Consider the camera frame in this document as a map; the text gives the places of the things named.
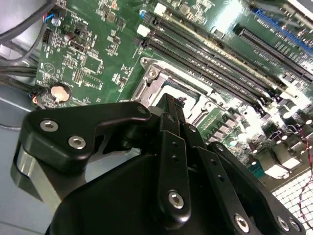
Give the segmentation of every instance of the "green circuit board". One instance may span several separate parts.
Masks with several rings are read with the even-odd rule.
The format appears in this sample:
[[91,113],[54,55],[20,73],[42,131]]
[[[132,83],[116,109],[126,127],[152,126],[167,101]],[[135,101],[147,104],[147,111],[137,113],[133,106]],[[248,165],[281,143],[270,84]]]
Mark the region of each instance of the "green circuit board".
[[[154,9],[158,3],[166,6],[176,17],[201,29],[209,40],[222,45],[228,53],[248,62],[247,65],[253,65],[250,69],[236,65],[245,72],[254,73],[257,69],[262,75],[273,80],[290,75],[289,70],[282,64],[239,38],[235,32],[238,25],[248,29],[312,74],[313,35],[301,35],[301,40],[306,42],[307,47],[300,47],[252,12],[251,2],[248,0],[58,0],[57,5],[64,15],[60,17],[59,26],[55,26],[51,19],[47,20],[49,35],[43,43],[36,77],[36,84],[46,88],[46,92],[38,97],[40,102],[48,108],[58,108],[129,101],[145,73],[140,63],[143,57],[166,61],[185,72],[190,72],[172,56],[149,47],[139,47],[134,43],[135,38],[142,38],[137,33],[140,25],[151,31],[160,30],[157,25],[147,20],[148,15],[156,16]],[[146,12],[145,17],[140,15],[143,10]],[[298,33],[299,29],[294,25],[287,27],[290,33]],[[189,47],[189,43],[176,32],[166,28],[162,28],[161,32],[182,47]],[[162,47],[173,54],[176,53],[176,46],[162,42]],[[183,50],[178,56],[193,62]],[[210,62],[235,79],[242,79],[239,74],[224,68],[214,59]],[[292,75],[290,77],[298,91],[306,96],[312,95],[312,88],[306,81]],[[197,76],[195,78],[211,86],[209,81]],[[49,88],[57,83],[70,88],[69,101],[55,102]],[[258,89],[251,84],[250,86],[252,89]],[[226,103],[234,98],[227,91],[219,89],[218,92]],[[204,139],[207,139],[218,123],[223,121],[223,114],[224,111],[215,108],[198,123],[197,128]]]
[[[181,2],[165,1],[177,11]],[[53,38],[50,45],[43,46],[36,83],[49,87],[61,81],[72,89],[72,98],[70,102],[63,104],[54,104],[47,98],[49,106],[129,100],[143,74],[138,61],[145,55],[145,51],[132,43],[137,35],[136,29],[139,24],[143,24],[139,10],[143,6],[152,9],[155,4],[156,1],[152,0],[145,3],[141,0],[59,1],[59,6],[66,9],[67,13],[60,27],[49,23]],[[285,70],[241,41],[233,32],[236,24],[240,23],[256,33],[262,32],[258,36],[267,43],[284,51],[298,64],[312,66],[311,57],[288,40],[279,37],[277,32],[272,32],[268,25],[249,12],[244,1],[189,0],[188,5],[194,9],[194,15],[197,15],[191,21],[208,33],[214,28],[222,32],[222,42],[275,76],[283,75]],[[88,49],[83,53],[74,50],[64,41],[64,34],[74,31],[77,24],[86,26],[86,33],[81,38]]]

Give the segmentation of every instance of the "screw hole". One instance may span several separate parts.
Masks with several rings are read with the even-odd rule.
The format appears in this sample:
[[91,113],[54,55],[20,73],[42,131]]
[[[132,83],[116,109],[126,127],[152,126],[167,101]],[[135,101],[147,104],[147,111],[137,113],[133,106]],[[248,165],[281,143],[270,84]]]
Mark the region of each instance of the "screw hole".
[[172,145],[175,146],[176,148],[178,147],[178,143],[176,143],[175,141],[172,142]]
[[172,156],[172,159],[174,160],[174,162],[178,163],[179,162],[179,158],[176,155]]
[[214,159],[211,159],[211,163],[212,163],[213,165],[217,165],[217,162],[216,162]]
[[225,182],[225,179],[222,175],[218,175],[217,177],[219,178],[220,181]]

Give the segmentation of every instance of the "gray cable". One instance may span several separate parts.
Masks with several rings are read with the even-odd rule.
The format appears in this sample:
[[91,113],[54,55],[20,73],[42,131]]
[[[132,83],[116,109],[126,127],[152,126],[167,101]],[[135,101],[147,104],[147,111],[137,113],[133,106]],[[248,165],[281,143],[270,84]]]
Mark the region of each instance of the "gray cable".
[[47,2],[35,11],[31,16],[25,19],[12,29],[0,34],[0,44],[6,43],[13,38],[17,37],[29,27],[31,27],[36,21],[40,20],[45,13],[49,12],[56,4],[56,0],[47,0]]
[[0,66],[0,72],[2,71],[12,71],[12,72],[36,72],[35,67],[26,66]]
[[[17,52],[18,54],[20,55],[25,55],[27,53],[26,50],[24,50],[23,48],[21,48],[20,46],[16,45],[15,43],[13,42],[6,42],[6,43],[3,43],[3,45],[15,52]],[[28,58],[27,58],[27,61],[29,61],[29,63],[33,64],[33,65],[38,65],[38,59],[35,58],[33,55],[30,55]]]
[[29,51],[24,54],[23,56],[17,58],[17,59],[13,59],[13,60],[3,60],[0,58],[0,62],[7,62],[7,63],[16,63],[16,62],[20,62],[20,61],[23,61],[24,59],[27,59],[34,51],[35,49],[37,48],[37,46],[39,45],[42,37],[44,36],[44,33],[45,33],[45,30],[47,29],[47,24],[43,23],[41,29],[40,29],[40,32],[38,34],[38,37],[36,38],[34,44],[31,46],[31,48],[29,49]]
[[11,130],[11,131],[20,131],[22,128],[19,126],[7,126],[0,123],[0,128]]
[[35,72],[21,72],[21,71],[0,71],[2,74],[20,77],[36,77]]

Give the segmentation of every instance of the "motherboard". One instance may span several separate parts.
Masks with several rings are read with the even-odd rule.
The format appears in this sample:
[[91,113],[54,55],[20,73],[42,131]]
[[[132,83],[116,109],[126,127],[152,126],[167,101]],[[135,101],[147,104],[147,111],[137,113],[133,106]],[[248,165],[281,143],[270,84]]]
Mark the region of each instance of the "motherboard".
[[57,0],[46,22],[43,108],[168,93],[247,166],[265,148],[295,151],[299,126],[312,133],[313,23],[287,1]]

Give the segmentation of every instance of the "black connector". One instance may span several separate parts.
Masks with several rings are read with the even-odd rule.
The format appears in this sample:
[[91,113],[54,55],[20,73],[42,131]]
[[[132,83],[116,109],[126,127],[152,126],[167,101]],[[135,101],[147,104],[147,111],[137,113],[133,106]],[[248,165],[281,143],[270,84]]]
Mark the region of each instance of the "black connector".
[[43,36],[43,43],[51,44],[52,38],[53,38],[53,31],[47,28]]
[[301,80],[309,84],[313,81],[313,74],[302,68],[300,65],[296,64],[294,61],[286,57],[284,54],[280,53],[278,50],[264,42],[262,39],[257,37],[246,28],[240,27],[238,25],[234,28],[234,31],[238,35],[238,37],[244,42],[252,46],[258,52],[264,54],[270,60],[281,64],[283,67],[299,77]]

